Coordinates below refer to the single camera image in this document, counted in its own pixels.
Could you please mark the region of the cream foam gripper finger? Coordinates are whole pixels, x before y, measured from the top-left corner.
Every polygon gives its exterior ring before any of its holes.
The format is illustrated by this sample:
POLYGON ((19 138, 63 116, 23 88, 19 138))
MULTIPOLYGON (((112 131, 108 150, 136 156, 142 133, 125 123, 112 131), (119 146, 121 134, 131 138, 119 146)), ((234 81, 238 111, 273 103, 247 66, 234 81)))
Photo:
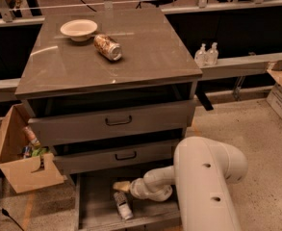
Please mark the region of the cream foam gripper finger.
POLYGON ((130 192, 130 186, 131 186, 130 181, 119 181, 119 182, 113 183, 114 190, 124 192, 124 193, 130 192))

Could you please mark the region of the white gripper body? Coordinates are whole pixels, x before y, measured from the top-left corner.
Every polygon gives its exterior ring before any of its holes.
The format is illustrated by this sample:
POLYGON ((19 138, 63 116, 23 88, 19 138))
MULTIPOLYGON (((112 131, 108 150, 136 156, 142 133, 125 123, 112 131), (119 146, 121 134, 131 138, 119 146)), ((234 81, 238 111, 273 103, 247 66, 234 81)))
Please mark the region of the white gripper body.
POLYGON ((143 179, 138 178, 130 184, 130 194, 138 199, 149 199, 156 202, 163 202, 170 198, 172 195, 171 185, 162 186, 158 190, 149 190, 143 179))

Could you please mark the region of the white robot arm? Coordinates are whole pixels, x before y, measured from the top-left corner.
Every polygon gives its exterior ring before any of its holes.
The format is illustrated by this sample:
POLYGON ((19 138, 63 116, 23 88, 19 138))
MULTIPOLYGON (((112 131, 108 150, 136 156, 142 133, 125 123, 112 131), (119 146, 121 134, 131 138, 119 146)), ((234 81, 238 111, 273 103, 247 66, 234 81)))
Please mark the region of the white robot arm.
POLYGON ((237 147, 188 137, 176 146, 171 166, 116 182, 113 189, 157 202, 177 193, 184 231, 242 231, 227 186, 241 182, 247 171, 247 159, 237 147))

